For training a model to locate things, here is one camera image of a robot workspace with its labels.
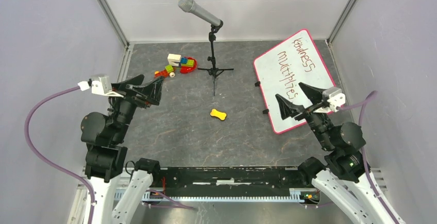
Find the pink framed whiteboard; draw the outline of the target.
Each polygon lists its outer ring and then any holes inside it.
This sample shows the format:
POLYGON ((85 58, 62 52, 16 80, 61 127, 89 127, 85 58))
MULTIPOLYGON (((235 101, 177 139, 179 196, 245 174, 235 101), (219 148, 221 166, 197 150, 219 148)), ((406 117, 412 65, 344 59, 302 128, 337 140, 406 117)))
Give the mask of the pink framed whiteboard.
POLYGON ((334 79, 307 29, 298 31, 269 49, 256 58, 253 65, 272 129, 276 134, 305 124, 305 120, 281 118, 276 94, 296 105, 307 107, 312 103, 299 87, 300 82, 322 89, 335 86, 334 79))

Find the yellow bone-shaped eraser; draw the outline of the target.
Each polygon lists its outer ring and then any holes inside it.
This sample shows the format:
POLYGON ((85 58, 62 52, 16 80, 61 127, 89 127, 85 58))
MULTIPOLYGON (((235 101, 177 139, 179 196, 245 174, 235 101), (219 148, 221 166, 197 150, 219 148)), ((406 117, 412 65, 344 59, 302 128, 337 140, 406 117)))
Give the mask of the yellow bone-shaped eraser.
POLYGON ((221 121, 224 121, 227 117, 227 114, 225 112, 218 111, 217 109, 212 109, 210 112, 210 116, 218 118, 221 121))

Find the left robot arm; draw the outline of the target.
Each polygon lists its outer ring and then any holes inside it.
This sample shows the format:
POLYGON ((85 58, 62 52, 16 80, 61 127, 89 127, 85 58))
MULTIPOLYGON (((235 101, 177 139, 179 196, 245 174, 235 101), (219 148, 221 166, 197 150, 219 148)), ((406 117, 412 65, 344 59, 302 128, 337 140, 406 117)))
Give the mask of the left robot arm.
POLYGON ((105 96, 108 114, 91 112, 81 121, 81 141, 87 146, 85 175, 93 187, 90 191, 90 223, 130 223, 146 190, 162 180, 160 163, 141 158, 134 163, 131 179, 123 196, 114 206, 116 187, 124 171, 127 147, 122 146, 136 109, 157 106, 162 95, 163 76, 144 83, 140 74, 112 83, 108 75, 92 76, 78 83, 82 91, 105 96))

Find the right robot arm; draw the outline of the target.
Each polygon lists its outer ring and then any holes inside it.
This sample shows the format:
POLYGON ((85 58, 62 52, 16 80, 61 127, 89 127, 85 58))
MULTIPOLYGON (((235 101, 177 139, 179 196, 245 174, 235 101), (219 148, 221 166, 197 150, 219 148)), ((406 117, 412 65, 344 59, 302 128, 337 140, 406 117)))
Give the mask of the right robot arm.
POLYGON ((304 119, 317 138, 326 165, 311 157, 298 167, 298 182, 304 187, 314 186, 325 194, 353 223, 404 223, 388 202, 376 182, 366 159, 362 127, 353 122, 335 126, 329 112, 346 110, 346 96, 342 89, 320 89, 303 82, 299 86, 311 105, 295 105, 276 94, 282 119, 304 119))

